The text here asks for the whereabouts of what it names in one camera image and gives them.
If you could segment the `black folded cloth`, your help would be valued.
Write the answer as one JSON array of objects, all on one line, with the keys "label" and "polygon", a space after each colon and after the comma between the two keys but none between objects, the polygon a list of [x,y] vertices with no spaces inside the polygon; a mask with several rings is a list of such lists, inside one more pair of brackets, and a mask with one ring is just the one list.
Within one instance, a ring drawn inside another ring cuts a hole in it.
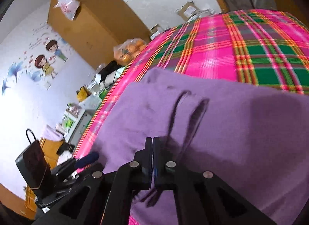
[{"label": "black folded cloth", "polygon": [[104,81],[108,75],[110,75],[112,72],[118,70],[119,68],[122,68],[122,66],[119,65],[115,60],[108,63],[107,66],[105,66],[99,72],[99,75],[101,75],[100,82]]}]

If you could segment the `bag of oranges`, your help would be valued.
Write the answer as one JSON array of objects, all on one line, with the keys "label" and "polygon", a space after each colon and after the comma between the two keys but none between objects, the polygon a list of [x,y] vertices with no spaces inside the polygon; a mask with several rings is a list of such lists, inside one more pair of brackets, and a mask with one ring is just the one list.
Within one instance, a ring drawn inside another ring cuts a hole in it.
[{"label": "bag of oranges", "polygon": [[146,47],[146,42],[142,39],[129,39],[113,48],[114,60],[122,66],[127,66]]}]

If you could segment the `white carton box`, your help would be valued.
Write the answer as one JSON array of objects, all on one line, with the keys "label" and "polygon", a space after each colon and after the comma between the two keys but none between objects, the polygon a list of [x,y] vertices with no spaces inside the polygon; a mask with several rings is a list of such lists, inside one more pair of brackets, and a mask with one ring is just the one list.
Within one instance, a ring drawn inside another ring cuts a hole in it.
[{"label": "white carton box", "polygon": [[163,33],[165,30],[161,25],[156,24],[150,29],[150,39],[151,41],[155,39],[159,34]]}]

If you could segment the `white plastic bag on wardrobe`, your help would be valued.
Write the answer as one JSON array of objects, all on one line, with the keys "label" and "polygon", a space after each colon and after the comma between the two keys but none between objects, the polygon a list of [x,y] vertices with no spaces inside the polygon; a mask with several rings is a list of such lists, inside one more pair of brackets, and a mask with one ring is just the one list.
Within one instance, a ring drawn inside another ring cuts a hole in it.
[{"label": "white plastic bag on wardrobe", "polygon": [[79,6],[80,2],[78,0],[57,0],[54,8],[60,8],[65,17],[73,21]]}]

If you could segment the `yellow shopping bag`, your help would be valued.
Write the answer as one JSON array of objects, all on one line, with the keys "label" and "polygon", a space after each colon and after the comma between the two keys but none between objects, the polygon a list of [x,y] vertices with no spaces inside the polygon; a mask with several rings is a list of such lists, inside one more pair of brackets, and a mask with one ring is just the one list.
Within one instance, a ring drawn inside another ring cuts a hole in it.
[{"label": "yellow shopping bag", "polygon": [[91,95],[91,93],[84,86],[82,86],[79,90],[76,91],[77,100],[79,102],[82,102],[83,100],[88,98],[88,96],[90,96],[90,95]]}]

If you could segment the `cartoon couple wall sticker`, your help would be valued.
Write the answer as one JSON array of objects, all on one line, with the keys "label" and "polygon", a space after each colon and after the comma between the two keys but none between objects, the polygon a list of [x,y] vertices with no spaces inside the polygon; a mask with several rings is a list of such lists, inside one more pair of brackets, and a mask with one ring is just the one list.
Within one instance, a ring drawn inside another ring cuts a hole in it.
[{"label": "cartoon couple wall sticker", "polygon": [[34,65],[43,72],[44,77],[54,79],[58,74],[55,66],[66,63],[68,58],[63,54],[57,40],[50,40],[46,44],[46,50],[50,54],[50,57],[40,54],[36,57]]}]

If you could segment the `wooden wardrobe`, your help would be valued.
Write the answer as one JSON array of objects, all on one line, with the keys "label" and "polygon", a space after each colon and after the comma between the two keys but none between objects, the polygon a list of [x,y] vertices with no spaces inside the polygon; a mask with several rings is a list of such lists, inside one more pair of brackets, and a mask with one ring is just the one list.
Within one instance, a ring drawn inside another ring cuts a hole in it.
[{"label": "wooden wardrobe", "polygon": [[90,65],[98,68],[114,59],[113,48],[128,39],[150,42],[150,31],[123,0],[77,0],[69,20],[51,0],[47,23]]}]

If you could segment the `cardboard box with label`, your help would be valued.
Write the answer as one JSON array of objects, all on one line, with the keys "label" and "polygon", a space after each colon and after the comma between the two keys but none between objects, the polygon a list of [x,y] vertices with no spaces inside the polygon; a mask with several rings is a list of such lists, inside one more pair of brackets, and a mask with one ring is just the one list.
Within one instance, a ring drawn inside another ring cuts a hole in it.
[{"label": "cardboard box with label", "polygon": [[194,2],[186,2],[181,8],[177,9],[175,13],[184,21],[188,21],[199,11],[199,8]]}]

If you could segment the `grey drawer cabinet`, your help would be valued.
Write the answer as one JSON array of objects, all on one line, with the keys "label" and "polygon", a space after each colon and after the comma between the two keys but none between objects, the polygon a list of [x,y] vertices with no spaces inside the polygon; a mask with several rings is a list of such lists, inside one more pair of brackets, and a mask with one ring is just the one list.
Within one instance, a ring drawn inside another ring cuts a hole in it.
[{"label": "grey drawer cabinet", "polygon": [[92,116],[88,110],[83,108],[78,109],[76,117],[66,110],[62,119],[62,124],[66,130],[64,135],[65,141],[77,146]]}]

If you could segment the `purple knit sweater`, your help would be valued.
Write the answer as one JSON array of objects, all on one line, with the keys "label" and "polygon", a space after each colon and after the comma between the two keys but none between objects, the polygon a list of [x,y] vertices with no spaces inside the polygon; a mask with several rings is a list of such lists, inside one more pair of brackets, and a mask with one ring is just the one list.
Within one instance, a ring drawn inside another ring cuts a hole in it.
[{"label": "purple knit sweater", "polygon": [[153,68],[130,83],[92,150],[117,170],[162,137],[172,159],[210,170],[277,224],[308,200],[308,96]]}]

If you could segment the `pink plaid bed cover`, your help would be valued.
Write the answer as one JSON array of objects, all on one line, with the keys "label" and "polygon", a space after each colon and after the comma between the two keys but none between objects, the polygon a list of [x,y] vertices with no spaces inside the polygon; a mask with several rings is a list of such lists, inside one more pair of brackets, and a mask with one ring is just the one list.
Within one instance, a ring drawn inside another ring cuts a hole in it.
[{"label": "pink plaid bed cover", "polygon": [[308,28],[289,13],[258,9],[196,19],[162,33],[105,96],[77,146],[77,158],[93,151],[125,88],[153,68],[308,96]]}]

